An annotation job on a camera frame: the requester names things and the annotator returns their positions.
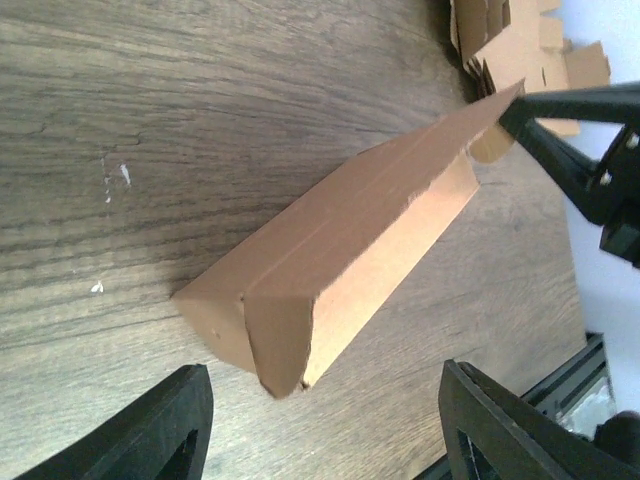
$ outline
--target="brown wooden surface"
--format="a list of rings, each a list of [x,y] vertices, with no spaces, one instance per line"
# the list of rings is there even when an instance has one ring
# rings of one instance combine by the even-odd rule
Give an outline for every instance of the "brown wooden surface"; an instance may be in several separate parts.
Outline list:
[[[444,359],[521,393],[583,345],[561,196],[518,149],[308,394],[271,400],[168,301],[345,158],[465,103],[447,5],[0,3],[0,476],[200,362],[204,478],[408,478],[443,451]]]

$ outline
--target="white speck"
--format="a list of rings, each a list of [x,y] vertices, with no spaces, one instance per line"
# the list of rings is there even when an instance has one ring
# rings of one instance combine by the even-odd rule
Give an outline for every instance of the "white speck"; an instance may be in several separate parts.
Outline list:
[[[127,185],[131,186],[131,176],[129,175],[129,169],[127,168],[127,166],[124,163],[122,165],[120,165],[120,171],[122,172],[122,176],[124,177],[125,181],[127,182]]]
[[[98,280],[98,283],[96,283],[93,287],[91,287],[91,293],[102,293],[102,292],[104,292],[104,285],[102,285],[102,282]]]

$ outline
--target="cardboard box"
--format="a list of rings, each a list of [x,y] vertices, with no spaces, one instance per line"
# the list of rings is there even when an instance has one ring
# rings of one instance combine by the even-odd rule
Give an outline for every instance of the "cardboard box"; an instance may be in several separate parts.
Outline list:
[[[560,0],[451,0],[451,41],[482,95],[524,78],[526,93],[605,86],[611,70],[597,42],[571,49],[562,21],[546,16]],[[543,120],[562,136],[580,132],[574,120]]]
[[[178,309],[274,397],[313,385],[472,197],[465,149],[521,87],[348,160],[177,292]]]

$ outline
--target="black plastic part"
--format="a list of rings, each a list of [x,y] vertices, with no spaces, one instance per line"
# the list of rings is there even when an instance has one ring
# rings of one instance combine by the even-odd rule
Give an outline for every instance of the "black plastic part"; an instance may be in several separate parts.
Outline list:
[[[589,334],[587,345],[521,398],[550,420],[568,413],[600,379],[609,378],[601,334]],[[443,455],[416,480],[450,480],[451,467]]]
[[[199,480],[212,421],[207,367],[185,365],[16,480]]]
[[[537,122],[576,119],[623,125],[600,160]],[[546,170],[582,215],[604,225],[600,248],[640,265],[640,82],[517,98],[500,125]]]
[[[445,362],[439,406],[455,479],[640,479],[468,363]]]

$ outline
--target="cardboard flap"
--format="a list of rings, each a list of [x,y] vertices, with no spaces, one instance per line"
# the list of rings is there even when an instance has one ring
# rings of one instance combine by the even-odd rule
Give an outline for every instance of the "cardboard flap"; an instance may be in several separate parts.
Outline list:
[[[255,373],[243,305],[233,292],[217,291],[200,278],[177,292],[172,300],[220,360]]]
[[[550,12],[562,6],[562,0],[538,0],[538,11],[540,13]]]
[[[485,0],[454,0],[460,55],[466,63],[489,40]]]
[[[561,52],[564,49],[562,20],[540,17],[540,48]]]
[[[569,86],[572,89],[609,85],[611,68],[600,42],[565,54]]]
[[[313,302],[301,297],[247,297],[245,322],[260,383],[275,398],[299,385],[311,351]]]

